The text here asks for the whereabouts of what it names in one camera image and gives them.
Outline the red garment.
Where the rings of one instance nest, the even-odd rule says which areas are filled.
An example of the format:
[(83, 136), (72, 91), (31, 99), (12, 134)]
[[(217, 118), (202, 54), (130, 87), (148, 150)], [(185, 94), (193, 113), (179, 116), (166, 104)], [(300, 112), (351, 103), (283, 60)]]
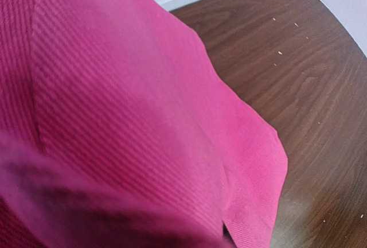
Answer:
[(154, 0), (1, 0), (2, 247), (268, 247), (286, 173)]

